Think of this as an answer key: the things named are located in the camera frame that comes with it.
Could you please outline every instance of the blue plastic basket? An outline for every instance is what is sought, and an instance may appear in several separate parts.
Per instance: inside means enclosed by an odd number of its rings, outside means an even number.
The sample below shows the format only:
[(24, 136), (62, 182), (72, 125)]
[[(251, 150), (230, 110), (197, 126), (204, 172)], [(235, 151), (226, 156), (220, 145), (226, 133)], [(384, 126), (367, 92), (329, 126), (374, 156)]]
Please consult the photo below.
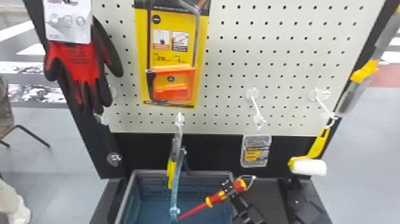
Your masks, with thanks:
[[(221, 190), (230, 172), (193, 172), (181, 174), (178, 208), (181, 214)], [(135, 170), (129, 180), (115, 224), (168, 224), (170, 190), (165, 171)], [(232, 224), (233, 210), (228, 201), (180, 220), (182, 224)]]

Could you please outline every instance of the red glove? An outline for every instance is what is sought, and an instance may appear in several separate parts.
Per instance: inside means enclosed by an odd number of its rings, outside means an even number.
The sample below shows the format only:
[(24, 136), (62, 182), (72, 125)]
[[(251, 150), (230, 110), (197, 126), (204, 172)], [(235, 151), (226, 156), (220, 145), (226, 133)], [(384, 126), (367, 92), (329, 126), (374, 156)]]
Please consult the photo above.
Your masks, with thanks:
[(109, 107), (113, 102), (104, 63), (115, 76), (122, 77), (123, 67), (117, 50), (100, 22), (93, 17), (89, 44), (49, 41), (44, 71), (49, 81), (66, 76), (79, 110), (102, 114), (103, 106)]

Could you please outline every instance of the saw packaging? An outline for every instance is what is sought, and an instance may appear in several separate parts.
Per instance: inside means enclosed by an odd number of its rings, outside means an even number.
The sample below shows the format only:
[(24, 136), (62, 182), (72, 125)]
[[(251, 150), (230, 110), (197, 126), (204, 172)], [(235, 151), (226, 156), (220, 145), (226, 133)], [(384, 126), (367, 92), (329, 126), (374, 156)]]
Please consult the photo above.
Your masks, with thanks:
[(195, 108), (210, 1), (136, 0), (135, 14), (143, 103)]

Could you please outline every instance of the person's leg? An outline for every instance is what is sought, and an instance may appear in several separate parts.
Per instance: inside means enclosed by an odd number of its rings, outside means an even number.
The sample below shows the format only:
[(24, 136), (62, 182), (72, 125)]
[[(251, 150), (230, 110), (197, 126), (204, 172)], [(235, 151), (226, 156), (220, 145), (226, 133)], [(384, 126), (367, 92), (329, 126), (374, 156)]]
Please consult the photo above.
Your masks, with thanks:
[(15, 189), (0, 179), (0, 213), (15, 213), (20, 200)]
[(8, 217), (9, 224), (28, 224), (31, 211), (15, 189), (0, 179), (0, 213)]

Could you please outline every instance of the white pegboard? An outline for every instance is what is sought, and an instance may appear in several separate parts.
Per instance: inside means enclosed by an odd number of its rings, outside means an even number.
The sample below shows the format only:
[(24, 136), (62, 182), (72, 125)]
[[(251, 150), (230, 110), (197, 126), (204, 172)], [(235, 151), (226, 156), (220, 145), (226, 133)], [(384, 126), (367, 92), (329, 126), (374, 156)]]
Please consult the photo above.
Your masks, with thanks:
[(329, 89), (332, 110), (364, 46), (384, 0), (212, 0), (203, 75), (195, 110), (143, 105), (136, 65), (133, 0), (93, 2), (124, 65), (106, 109), (113, 132), (173, 133), (176, 114), (186, 133), (256, 132), (245, 92), (260, 90), (257, 104), (267, 120), (261, 133), (316, 136), (327, 122), (308, 93)]

